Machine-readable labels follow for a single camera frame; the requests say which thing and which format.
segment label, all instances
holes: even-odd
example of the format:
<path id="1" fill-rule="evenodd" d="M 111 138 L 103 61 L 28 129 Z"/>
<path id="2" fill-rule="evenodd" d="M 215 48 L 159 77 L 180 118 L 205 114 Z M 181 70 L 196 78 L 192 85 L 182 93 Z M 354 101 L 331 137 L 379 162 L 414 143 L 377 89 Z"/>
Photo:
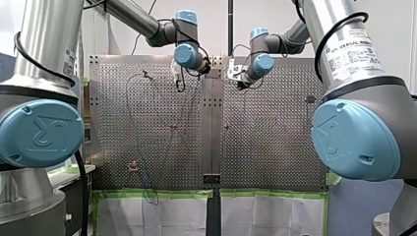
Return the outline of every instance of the label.
<path id="1" fill-rule="evenodd" d="M 335 80 L 346 80 L 359 70 L 382 70 L 373 42 L 364 29 L 352 29 L 350 37 L 328 43 L 325 55 Z"/>
<path id="2" fill-rule="evenodd" d="M 70 49 L 65 50 L 64 69 L 62 72 L 67 76 L 74 75 L 74 64 L 76 63 L 76 55 Z"/>

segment light blue joint cap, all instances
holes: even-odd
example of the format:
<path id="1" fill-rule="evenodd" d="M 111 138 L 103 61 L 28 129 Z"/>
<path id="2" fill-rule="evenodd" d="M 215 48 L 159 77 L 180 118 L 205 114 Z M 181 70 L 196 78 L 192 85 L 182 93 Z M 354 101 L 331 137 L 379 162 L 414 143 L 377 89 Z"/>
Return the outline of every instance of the light blue joint cap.
<path id="1" fill-rule="evenodd" d="M 267 28 L 255 28 L 252 29 L 251 31 L 251 40 L 254 40 L 255 37 L 260 36 L 262 34 L 268 34 L 268 29 Z"/>
<path id="2" fill-rule="evenodd" d="M 46 168 L 71 157 L 83 139 L 83 119 L 71 105 L 30 101 L 0 123 L 0 158 L 18 167 Z"/>
<path id="3" fill-rule="evenodd" d="M 273 69 L 273 65 L 273 58 L 269 54 L 263 53 L 255 58 L 252 67 L 255 74 L 259 77 L 264 77 Z"/>
<path id="4" fill-rule="evenodd" d="M 349 100 L 331 100 L 313 118 L 313 143 L 322 162 L 347 179 L 384 181 L 398 172 L 396 139 L 381 118 Z"/>
<path id="5" fill-rule="evenodd" d="M 177 12 L 175 15 L 176 20 L 181 20 L 184 22 L 191 23 L 193 25 L 197 25 L 197 14 L 194 11 L 190 10 L 182 10 Z"/>
<path id="6" fill-rule="evenodd" d="M 182 43 L 181 45 L 175 48 L 174 58 L 175 62 L 188 69 L 196 69 L 197 60 L 199 58 L 198 51 L 188 43 Z"/>

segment white fabric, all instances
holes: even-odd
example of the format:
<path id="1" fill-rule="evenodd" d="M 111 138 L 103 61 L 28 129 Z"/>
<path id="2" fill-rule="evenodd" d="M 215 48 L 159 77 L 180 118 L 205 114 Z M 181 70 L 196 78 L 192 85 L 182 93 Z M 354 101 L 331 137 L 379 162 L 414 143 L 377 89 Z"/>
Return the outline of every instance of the white fabric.
<path id="1" fill-rule="evenodd" d="M 102 199 L 97 236 L 206 236 L 207 199 Z"/>
<path id="2" fill-rule="evenodd" d="M 222 236 L 323 236 L 324 200 L 222 197 Z"/>

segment robot logo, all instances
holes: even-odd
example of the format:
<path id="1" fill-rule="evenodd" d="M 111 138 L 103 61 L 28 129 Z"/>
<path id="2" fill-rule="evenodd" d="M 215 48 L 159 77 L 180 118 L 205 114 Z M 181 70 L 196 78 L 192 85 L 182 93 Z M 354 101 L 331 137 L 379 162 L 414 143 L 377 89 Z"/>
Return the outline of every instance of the robot logo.
<path id="1" fill-rule="evenodd" d="M 62 140 L 62 135 L 65 135 L 67 127 L 68 127 L 68 120 L 60 119 L 60 118 L 52 118 L 52 117 L 41 117 L 38 116 L 33 120 L 33 124 L 39 130 L 32 138 L 33 144 L 40 148 L 38 150 L 44 151 L 51 151 L 56 149 L 61 149 L 57 140 Z"/>
<path id="2" fill-rule="evenodd" d="M 329 119 L 317 129 L 322 149 L 328 160 L 345 155 L 345 145 L 338 123 Z"/>

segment perforated metal panel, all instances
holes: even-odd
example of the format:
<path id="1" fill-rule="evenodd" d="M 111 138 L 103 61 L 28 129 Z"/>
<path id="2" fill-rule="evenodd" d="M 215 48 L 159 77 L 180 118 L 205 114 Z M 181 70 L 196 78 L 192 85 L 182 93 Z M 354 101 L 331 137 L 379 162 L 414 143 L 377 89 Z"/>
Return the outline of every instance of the perforated metal panel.
<path id="1" fill-rule="evenodd" d="M 310 137 L 322 96 L 313 60 L 276 59 L 276 65 L 258 89 L 224 85 L 224 188 L 318 191 L 326 185 Z"/>
<path id="2" fill-rule="evenodd" d="M 202 188 L 202 84 L 187 76 L 177 92 L 171 60 L 91 59 L 95 189 Z"/>

